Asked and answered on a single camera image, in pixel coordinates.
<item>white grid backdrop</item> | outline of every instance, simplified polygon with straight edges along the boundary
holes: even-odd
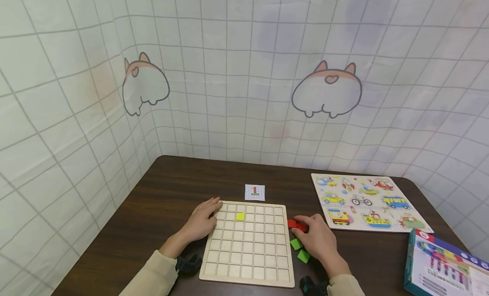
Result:
[[[404,176],[489,260],[488,6],[0,0],[0,295],[49,295],[163,154]],[[141,51],[171,92],[131,117]],[[290,96],[322,59],[363,97],[306,119]]]

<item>beige sleeve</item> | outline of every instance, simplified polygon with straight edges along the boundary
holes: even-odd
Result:
[[[177,280],[177,261],[154,251],[119,296],[167,296]]]
[[[365,296],[352,275],[339,275],[329,280],[328,296]]]

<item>finger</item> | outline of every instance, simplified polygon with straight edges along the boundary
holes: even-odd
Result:
[[[291,231],[300,241],[302,241],[304,239],[304,236],[306,235],[299,228],[292,228]]]
[[[320,220],[321,222],[324,222],[322,215],[320,215],[319,213],[316,213],[315,215],[311,216],[311,218],[314,220]]]
[[[192,214],[196,213],[196,212],[197,212],[197,210],[199,210],[199,209],[202,207],[202,205],[203,205],[204,203],[205,203],[205,202],[202,202],[202,203],[200,203],[200,204],[199,204],[197,207],[195,207],[194,211],[192,211]]]
[[[212,224],[212,227],[214,227],[217,223],[217,218],[215,216],[212,216],[210,219],[209,219],[209,222]]]
[[[314,222],[313,218],[310,218],[309,216],[305,216],[305,215],[296,215],[294,219],[296,221],[306,223],[308,226],[310,226]]]
[[[215,212],[217,209],[222,207],[222,202],[217,202],[215,204],[209,205],[205,207],[205,212],[209,216],[211,213]]]
[[[216,198],[215,197],[211,197],[210,199],[206,200],[203,204],[202,204],[202,208],[206,208],[207,206],[213,204],[214,202],[216,202]]]

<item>wrist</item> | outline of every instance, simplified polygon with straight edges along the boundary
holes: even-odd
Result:
[[[321,257],[319,261],[323,265],[326,274],[328,274],[329,279],[341,274],[351,274],[348,263],[346,263],[346,261],[338,254],[338,252],[325,255],[324,257]]]
[[[161,246],[159,251],[165,257],[176,259],[178,258],[178,256],[180,256],[180,254],[183,252],[188,244],[189,242],[187,241],[187,238],[177,232],[167,239],[167,241],[165,242],[165,244],[163,244],[163,246]]]

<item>corgi ear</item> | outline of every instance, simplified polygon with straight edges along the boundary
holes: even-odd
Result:
[[[139,60],[140,61],[147,61],[148,63],[150,63],[150,58],[144,52],[141,52],[141,54],[139,54]]]
[[[321,61],[321,63],[319,63],[318,67],[316,67],[314,72],[323,71],[323,70],[328,70],[328,63],[326,61]]]
[[[129,69],[129,61],[127,60],[127,58],[124,58],[124,66],[127,72],[127,70]]]
[[[355,74],[355,72],[357,71],[357,65],[355,65],[355,63],[350,63],[350,65],[345,68],[345,71],[348,71],[351,74]]]

